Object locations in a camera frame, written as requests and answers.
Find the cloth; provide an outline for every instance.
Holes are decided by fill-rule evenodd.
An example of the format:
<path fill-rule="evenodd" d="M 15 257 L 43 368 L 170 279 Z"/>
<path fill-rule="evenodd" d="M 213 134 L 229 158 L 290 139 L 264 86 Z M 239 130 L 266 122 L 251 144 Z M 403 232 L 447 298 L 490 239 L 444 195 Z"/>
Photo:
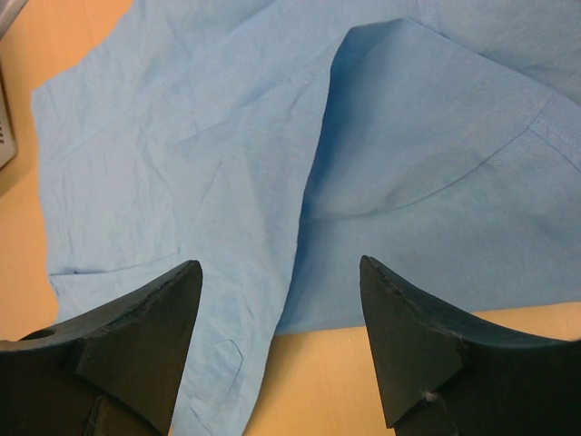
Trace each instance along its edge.
<path fill-rule="evenodd" d="M 464 308 L 578 296 L 575 45 L 526 77 L 410 21 L 341 43 L 427 6 L 135 0 L 35 91 L 59 320 L 202 263 L 176 436 L 242 433 L 279 320 L 362 322 L 362 254 Z"/>

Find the orange table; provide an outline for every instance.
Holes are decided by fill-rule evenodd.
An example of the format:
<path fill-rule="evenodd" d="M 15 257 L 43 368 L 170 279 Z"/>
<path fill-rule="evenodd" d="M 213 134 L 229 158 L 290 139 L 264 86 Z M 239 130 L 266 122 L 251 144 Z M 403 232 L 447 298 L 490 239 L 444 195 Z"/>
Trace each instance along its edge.
<path fill-rule="evenodd" d="M 53 322 L 37 194 L 31 91 L 76 64 L 113 29 L 130 0 L 30 0 L 0 41 L 19 154 L 0 170 L 0 339 Z M 581 303 L 480 314 L 562 339 L 581 337 Z M 385 429 L 365 329 L 275 338 L 248 436 L 379 436 Z"/>

